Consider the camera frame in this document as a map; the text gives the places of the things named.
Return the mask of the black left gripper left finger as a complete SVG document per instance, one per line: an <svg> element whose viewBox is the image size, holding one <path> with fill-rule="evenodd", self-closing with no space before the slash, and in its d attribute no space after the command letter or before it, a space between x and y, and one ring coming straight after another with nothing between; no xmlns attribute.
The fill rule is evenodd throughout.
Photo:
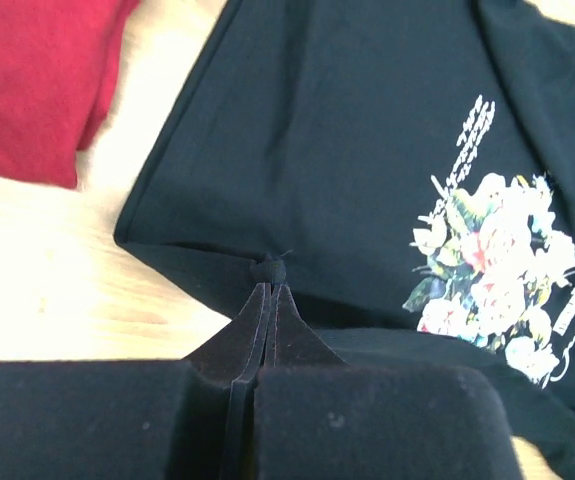
<svg viewBox="0 0 575 480"><path fill-rule="evenodd" d="M254 375L263 358L271 297L270 284L257 284L235 318L184 361L216 385Z"/></svg>

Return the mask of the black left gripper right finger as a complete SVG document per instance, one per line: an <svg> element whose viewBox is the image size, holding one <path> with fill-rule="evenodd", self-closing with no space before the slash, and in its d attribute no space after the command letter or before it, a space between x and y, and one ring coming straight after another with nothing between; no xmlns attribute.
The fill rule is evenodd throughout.
<svg viewBox="0 0 575 480"><path fill-rule="evenodd" d="M267 367L345 365L345 362L303 321L287 284L276 286L272 293L264 365Z"/></svg>

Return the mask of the black floral print t-shirt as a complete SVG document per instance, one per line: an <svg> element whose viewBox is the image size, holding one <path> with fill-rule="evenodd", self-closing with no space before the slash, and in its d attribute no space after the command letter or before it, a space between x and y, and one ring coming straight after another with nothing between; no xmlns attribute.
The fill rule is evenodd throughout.
<svg viewBox="0 0 575 480"><path fill-rule="evenodd" d="M575 479L575 27L524 1L230 1L115 242L344 360L468 365Z"/></svg>

